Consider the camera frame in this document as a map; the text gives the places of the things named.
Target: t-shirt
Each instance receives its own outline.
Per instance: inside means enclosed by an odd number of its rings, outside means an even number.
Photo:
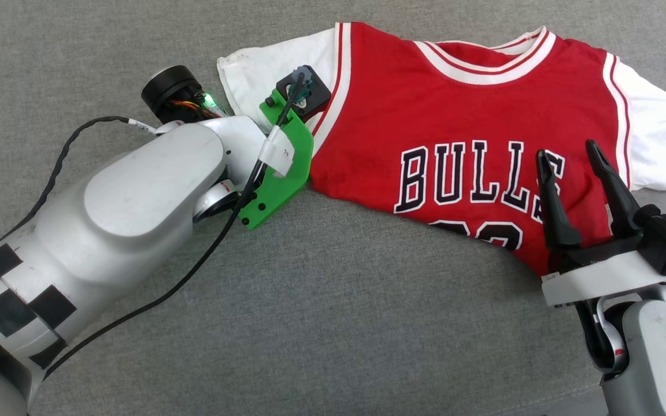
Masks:
[[[536,153],[584,243],[610,235],[593,139],[632,190],[666,190],[666,92],[605,50],[540,27],[497,47],[400,39],[364,23],[217,60],[237,114],[309,64],[328,89],[313,189],[513,250],[547,272]]]

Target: green bracket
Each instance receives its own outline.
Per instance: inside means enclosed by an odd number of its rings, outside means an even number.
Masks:
[[[272,124],[276,124],[286,101],[277,90],[272,91],[272,98],[274,99],[273,106],[262,103],[259,108]],[[274,169],[270,166],[267,168],[267,173],[264,174],[264,182],[256,189],[256,199],[251,200],[248,205],[240,210],[241,221],[249,229],[260,226],[282,205],[285,205],[286,201],[294,197],[294,194],[305,186],[307,177],[310,176],[312,134],[294,111],[289,111],[287,120],[289,122],[283,124],[281,129],[294,147],[293,163],[285,177],[277,177]]]

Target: black cylindrical camera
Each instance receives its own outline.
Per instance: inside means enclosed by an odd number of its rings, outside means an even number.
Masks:
[[[176,120],[195,123],[225,116],[211,95],[202,90],[195,76],[183,65],[155,74],[143,87],[140,97],[164,124]]]

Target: gray fabric surface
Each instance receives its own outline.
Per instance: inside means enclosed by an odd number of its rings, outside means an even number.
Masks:
[[[140,88],[158,69],[186,64],[221,95],[217,56],[354,20],[480,44],[547,24],[666,90],[666,3],[652,0],[0,0],[0,235],[79,124],[156,123]],[[146,139],[121,124],[88,130],[56,190]],[[666,211],[666,193],[637,197]],[[171,287],[224,221],[198,227],[85,335]],[[233,229],[174,298],[74,356],[32,416],[531,416],[582,403],[599,378],[574,312],[548,310],[539,279],[501,248],[308,190],[261,229]]]

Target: sleeve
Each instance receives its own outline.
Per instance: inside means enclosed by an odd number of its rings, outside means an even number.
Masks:
[[[332,88],[336,63],[335,29],[286,40],[267,47],[238,50],[217,59],[217,71],[235,114],[253,119],[265,132],[272,129],[258,106],[274,90],[277,81],[301,65],[310,65],[328,89]],[[308,124],[316,124],[320,115]]]
[[[612,78],[627,105],[629,187],[666,191],[666,92],[620,61]]]

